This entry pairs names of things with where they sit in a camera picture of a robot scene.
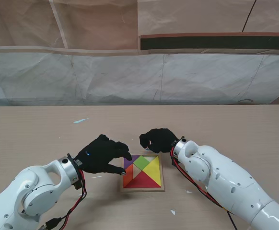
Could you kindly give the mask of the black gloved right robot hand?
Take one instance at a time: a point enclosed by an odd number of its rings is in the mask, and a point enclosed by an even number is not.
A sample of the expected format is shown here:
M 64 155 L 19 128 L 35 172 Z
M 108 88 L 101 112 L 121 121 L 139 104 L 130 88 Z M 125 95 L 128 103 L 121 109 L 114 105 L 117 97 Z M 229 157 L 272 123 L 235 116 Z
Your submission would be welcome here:
M 154 153 L 169 153 L 172 144 L 178 141 L 176 135 L 167 128 L 154 128 L 139 136 L 140 145 Z

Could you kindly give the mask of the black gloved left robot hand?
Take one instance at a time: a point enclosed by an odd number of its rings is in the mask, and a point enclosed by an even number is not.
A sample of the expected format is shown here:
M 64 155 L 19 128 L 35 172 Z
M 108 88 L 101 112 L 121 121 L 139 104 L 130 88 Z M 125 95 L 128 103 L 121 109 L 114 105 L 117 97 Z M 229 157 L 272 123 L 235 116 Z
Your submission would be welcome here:
M 99 135 L 94 141 L 84 147 L 74 158 L 79 168 L 86 173 L 111 173 L 125 175 L 124 168 L 110 164 L 117 158 L 132 160 L 129 148 L 122 142 L 115 142 L 106 135 Z

